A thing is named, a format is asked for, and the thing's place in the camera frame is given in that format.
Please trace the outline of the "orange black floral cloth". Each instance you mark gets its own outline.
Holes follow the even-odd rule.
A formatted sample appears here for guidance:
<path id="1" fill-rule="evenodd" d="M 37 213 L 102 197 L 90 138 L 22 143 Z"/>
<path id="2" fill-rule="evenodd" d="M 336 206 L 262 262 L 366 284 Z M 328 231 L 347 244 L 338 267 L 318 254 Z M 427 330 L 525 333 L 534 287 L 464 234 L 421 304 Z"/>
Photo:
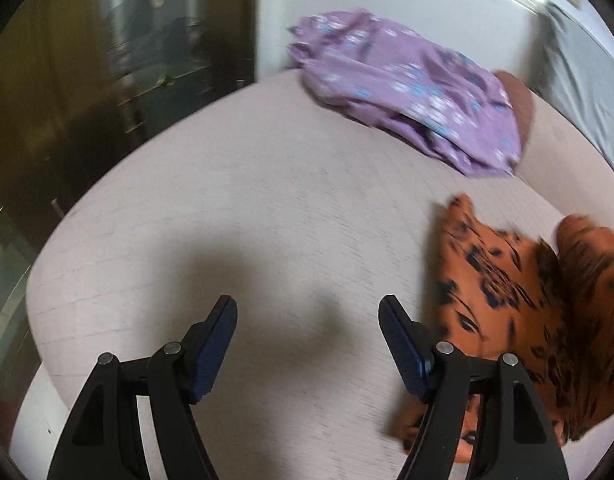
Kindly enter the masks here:
<path id="1" fill-rule="evenodd" d="M 571 214 L 556 244 L 496 230 L 470 196 L 439 226 L 439 337 L 467 356 L 515 354 L 558 444 L 614 414 L 614 232 Z"/>

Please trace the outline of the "grey floor mat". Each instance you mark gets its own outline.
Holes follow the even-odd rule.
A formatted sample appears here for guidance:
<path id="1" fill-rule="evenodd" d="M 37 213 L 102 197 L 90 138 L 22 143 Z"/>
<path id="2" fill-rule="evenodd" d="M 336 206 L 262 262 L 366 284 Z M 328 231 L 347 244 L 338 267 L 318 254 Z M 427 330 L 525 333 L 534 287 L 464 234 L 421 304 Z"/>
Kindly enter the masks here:
<path id="1" fill-rule="evenodd" d="M 553 3 L 530 86 L 566 117 L 614 170 L 614 59 Z"/>

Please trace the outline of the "dark wooden glass cabinet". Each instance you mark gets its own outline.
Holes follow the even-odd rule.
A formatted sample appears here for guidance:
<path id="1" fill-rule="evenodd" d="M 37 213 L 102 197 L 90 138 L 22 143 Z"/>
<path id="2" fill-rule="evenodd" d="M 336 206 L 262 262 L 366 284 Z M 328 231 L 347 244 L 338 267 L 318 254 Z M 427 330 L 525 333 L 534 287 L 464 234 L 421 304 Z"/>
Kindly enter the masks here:
<path id="1" fill-rule="evenodd" d="M 30 259 L 34 343 L 66 403 L 94 356 L 150 352 L 252 252 L 232 174 L 254 0 L 0 0 L 0 237 Z"/>

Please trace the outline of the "purple floral cloth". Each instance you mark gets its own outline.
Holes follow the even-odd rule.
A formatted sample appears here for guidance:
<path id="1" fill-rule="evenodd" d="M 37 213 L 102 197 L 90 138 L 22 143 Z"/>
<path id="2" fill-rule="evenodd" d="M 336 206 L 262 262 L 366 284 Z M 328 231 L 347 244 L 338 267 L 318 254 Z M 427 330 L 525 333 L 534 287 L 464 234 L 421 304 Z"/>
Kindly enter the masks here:
<path id="1" fill-rule="evenodd" d="M 503 82 L 465 54 L 367 10 L 301 18 L 287 47 L 323 104 L 467 177 L 512 174 L 520 130 Z"/>

